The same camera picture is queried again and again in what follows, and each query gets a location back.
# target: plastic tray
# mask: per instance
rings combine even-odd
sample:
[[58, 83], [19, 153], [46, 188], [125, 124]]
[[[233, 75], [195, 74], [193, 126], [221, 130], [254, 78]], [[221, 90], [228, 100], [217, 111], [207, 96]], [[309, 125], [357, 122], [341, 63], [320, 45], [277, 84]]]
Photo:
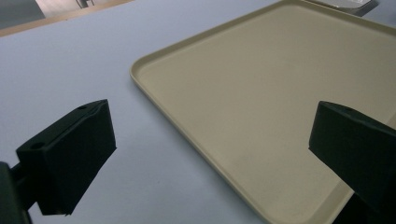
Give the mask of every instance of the plastic tray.
[[154, 52], [131, 74], [257, 213], [331, 223], [353, 191], [308, 150], [319, 100], [388, 122], [396, 31], [281, 1]]

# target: light blue surface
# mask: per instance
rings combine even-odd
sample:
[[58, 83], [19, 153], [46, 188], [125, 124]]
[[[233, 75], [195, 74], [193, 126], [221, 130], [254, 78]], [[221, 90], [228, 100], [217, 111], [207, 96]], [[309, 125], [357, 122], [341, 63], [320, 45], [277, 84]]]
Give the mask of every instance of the light blue surface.
[[[129, 77], [138, 58], [274, 0], [136, 0], [0, 38], [0, 159], [70, 110], [108, 99], [118, 149], [69, 217], [34, 223], [262, 223]], [[396, 25], [395, 2], [369, 20]]]

